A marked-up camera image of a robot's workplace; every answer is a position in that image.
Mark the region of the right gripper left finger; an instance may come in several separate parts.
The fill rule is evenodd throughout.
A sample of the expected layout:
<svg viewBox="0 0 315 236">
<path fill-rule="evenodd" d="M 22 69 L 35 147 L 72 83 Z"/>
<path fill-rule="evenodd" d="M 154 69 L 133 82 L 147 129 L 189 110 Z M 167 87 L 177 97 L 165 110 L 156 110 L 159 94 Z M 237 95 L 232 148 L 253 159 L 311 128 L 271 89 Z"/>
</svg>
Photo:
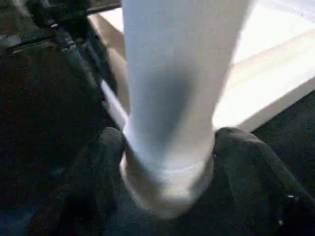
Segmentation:
<svg viewBox="0 0 315 236">
<path fill-rule="evenodd" d="M 125 150 L 120 130 L 105 128 L 66 170 L 64 181 L 30 221 L 31 236 L 101 236 L 116 208 L 119 164 Z"/>
</svg>

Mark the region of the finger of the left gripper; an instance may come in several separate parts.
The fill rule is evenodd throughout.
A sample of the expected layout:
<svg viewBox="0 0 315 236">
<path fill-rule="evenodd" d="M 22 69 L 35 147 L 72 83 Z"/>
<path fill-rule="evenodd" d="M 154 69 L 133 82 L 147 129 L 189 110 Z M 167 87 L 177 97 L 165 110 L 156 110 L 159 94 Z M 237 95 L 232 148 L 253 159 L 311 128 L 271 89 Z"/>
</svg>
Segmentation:
<svg viewBox="0 0 315 236">
<path fill-rule="evenodd" d="M 107 49 L 89 22 L 83 24 L 83 36 L 84 51 L 89 68 L 92 70 L 94 87 L 100 91 L 101 83 L 105 82 L 117 95 L 118 83 L 109 63 Z"/>
<path fill-rule="evenodd" d="M 102 77 L 83 44 L 77 43 L 64 29 L 54 30 L 55 41 L 65 55 L 72 70 L 94 101 L 105 102 L 101 88 Z"/>
</svg>

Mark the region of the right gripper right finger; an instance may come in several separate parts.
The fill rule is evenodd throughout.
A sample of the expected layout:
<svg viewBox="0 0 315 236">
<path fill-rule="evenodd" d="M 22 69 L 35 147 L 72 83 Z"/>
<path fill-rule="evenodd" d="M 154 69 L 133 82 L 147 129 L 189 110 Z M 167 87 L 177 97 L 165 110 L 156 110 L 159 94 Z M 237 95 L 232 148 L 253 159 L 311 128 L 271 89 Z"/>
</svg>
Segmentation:
<svg viewBox="0 0 315 236">
<path fill-rule="evenodd" d="M 275 152 L 237 128 L 215 134 L 215 156 L 224 167 L 236 219 L 251 236 L 313 236 L 315 199 Z"/>
</svg>

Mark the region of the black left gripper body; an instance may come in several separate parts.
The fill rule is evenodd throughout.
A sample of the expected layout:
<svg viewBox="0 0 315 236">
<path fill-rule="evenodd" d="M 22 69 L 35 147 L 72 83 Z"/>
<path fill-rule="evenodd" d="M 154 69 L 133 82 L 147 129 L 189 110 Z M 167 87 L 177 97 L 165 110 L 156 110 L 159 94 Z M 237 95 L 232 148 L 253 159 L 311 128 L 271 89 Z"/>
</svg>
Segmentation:
<svg viewBox="0 0 315 236">
<path fill-rule="evenodd" d="M 120 0 L 27 0 L 25 7 L 35 24 L 41 28 L 86 19 L 87 16 L 121 7 Z"/>
</svg>

